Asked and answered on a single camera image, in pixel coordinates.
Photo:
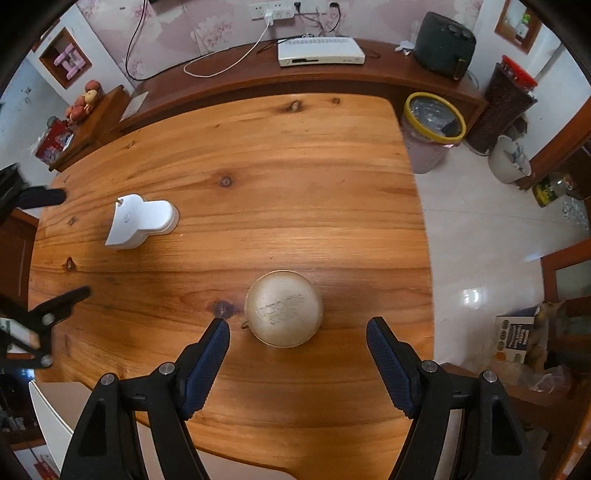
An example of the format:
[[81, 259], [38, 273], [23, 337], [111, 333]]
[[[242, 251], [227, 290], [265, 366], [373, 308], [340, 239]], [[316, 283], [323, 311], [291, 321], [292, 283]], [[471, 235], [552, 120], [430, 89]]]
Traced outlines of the small wooden side cabinet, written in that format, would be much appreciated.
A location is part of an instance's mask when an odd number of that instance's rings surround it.
[[131, 98], [122, 85], [105, 94], [96, 108], [73, 128], [69, 146], [48, 167], [63, 172], [85, 156], [118, 138], [118, 124]]

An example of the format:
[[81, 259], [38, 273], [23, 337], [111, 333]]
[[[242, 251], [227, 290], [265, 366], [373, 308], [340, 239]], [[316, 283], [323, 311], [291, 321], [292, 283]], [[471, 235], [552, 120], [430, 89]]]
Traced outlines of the red gift box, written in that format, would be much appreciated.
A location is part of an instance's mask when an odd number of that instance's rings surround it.
[[34, 155], [46, 165], [52, 166], [69, 147], [73, 137], [74, 132], [66, 121], [50, 117], [47, 121], [47, 129], [35, 147]]

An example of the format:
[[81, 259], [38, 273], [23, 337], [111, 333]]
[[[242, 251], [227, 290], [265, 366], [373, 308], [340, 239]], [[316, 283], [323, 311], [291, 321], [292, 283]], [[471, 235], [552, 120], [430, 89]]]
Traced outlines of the white bucket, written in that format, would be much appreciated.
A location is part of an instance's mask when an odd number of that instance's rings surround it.
[[488, 157], [494, 177], [503, 184], [512, 184], [530, 177], [532, 168], [523, 146], [507, 135], [500, 135]]

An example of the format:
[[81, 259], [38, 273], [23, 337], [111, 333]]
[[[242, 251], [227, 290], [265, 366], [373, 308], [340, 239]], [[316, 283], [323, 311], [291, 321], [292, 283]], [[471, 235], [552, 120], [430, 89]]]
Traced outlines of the pink items in niche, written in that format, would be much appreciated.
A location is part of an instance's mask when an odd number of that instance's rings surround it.
[[65, 79], [67, 81], [72, 80], [89, 66], [86, 57], [72, 42], [67, 44], [65, 49], [53, 61], [53, 64], [65, 70]]

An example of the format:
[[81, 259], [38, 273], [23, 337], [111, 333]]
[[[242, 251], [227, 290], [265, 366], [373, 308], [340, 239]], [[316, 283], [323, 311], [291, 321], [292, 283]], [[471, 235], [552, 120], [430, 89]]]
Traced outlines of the dark green air fryer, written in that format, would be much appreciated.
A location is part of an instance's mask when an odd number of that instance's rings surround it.
[[414, 57], [425, 69], [460, 81], [472, 61], [477, 40], [463, 24], [428, 12], [415, 42]]

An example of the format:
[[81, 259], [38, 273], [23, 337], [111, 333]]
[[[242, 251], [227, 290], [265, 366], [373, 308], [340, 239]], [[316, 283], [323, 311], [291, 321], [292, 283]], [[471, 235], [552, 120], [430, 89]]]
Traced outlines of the gold round compact case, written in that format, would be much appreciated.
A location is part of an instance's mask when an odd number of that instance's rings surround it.
[[311, 281], [290, 270], [259, 277], [245, 295], [245, 320], [260, 342], [273, 348], [294, 348], [315, 336], [324, 320], [324, 302]]

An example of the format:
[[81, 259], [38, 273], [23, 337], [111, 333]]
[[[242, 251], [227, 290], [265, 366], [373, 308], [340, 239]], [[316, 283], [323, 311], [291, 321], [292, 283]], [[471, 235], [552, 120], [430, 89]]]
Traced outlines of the white wall power strip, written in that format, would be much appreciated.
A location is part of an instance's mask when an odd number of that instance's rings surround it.
[[325, 0], [259, 1], [250, 3], [247, 11], [252, 20], [287, 20], [297, 15], [325, 14], [328, 6], [329, 2]]

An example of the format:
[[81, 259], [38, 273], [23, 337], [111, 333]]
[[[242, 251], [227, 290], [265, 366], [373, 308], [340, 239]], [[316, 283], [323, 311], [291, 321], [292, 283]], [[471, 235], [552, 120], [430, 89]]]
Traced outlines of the peach fruit ornament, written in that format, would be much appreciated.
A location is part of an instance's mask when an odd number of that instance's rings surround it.
[[65, 111], [65, 120], [69, 125], [83, 122], [103, 96], [102, 85], [97, 80], [90, 80], [84, 86], [84, 93], [76, 98]]

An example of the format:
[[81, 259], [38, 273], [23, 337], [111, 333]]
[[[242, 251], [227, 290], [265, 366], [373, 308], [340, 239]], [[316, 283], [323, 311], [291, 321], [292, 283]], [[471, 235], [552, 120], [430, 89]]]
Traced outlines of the dark woven tall basket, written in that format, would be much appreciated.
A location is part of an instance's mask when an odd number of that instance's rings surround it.
[[487, 105], [465, 137], [479, 155], [487, 155], [498, 137], [537, 102], [538, 82], [507, 55], [496, 64], [485, 91]]

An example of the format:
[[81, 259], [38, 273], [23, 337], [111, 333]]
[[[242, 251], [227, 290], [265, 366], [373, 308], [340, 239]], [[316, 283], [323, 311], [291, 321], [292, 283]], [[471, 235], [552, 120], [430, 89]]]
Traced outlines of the yellow oil bottle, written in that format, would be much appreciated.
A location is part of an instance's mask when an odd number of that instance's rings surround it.
[[533, 188], [533, 196], [541, 208], [553, 203], [573, 189], [569, 174], [552, 173], [540, 180]]

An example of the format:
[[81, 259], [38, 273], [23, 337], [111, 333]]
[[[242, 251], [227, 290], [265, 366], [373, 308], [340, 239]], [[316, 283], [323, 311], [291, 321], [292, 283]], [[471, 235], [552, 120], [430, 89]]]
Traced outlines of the cardboard printed box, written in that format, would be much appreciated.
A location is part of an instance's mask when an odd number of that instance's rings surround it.
[[535, 320], [541, 306], [516, 310], [495, 318], [493, 358], [500, 362], [523, 364], [528, 342], [534, 331]]

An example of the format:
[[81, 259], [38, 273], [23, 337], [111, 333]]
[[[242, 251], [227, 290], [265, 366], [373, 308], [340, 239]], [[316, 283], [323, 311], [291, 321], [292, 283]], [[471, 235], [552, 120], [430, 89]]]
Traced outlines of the brown wooden tv cabinet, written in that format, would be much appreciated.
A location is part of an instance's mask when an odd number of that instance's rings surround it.
[[397, 115], [414, 92], [434, 93], [450, 101], [471, 127], [487, 101], [469, 78], [454, 81], [432, 73], [394, 45], [360, 39], [363, 65], [304, 65], [282, 67], [276, 48], [252, 53], [242, 63], [211, 79], [188, 76], [178, 66], [143, 82], [146, 95], [138, 111], [115, 127], [121, 135], [191, 110], [240, 99], [281, 94], [335, 93], [383, 97]]

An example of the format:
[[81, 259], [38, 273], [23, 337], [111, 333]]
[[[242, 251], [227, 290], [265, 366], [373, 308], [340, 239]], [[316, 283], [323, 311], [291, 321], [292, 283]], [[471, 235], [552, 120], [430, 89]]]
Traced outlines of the white storage tray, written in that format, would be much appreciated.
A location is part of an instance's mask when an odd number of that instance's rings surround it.
[[63, 463], [76, 424], [91, 390], [79, 382], [28, 384], [36, 419], [58, 471]]

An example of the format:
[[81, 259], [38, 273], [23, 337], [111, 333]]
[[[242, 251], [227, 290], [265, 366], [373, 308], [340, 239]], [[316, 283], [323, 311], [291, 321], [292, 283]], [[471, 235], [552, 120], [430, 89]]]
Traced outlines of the white bottle-shaped plastic piece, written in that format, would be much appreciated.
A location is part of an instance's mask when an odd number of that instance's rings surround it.
[[147, 201], [138, 194], [119, 197], [105, 246], [115, 250], [135, 249], [150, 236], [171, 233], [178, 220], [178, 210], [166, 200]]

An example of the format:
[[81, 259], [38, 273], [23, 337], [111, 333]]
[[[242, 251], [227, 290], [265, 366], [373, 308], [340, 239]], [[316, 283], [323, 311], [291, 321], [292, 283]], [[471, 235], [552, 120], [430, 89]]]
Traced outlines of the yellow-rimmed trash bin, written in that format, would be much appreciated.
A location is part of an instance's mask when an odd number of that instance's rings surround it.
[[415, 92], [405, 101], [401, 129], [413, 172], [426, 174], [462, 142], [467, 124], [448, 100]]

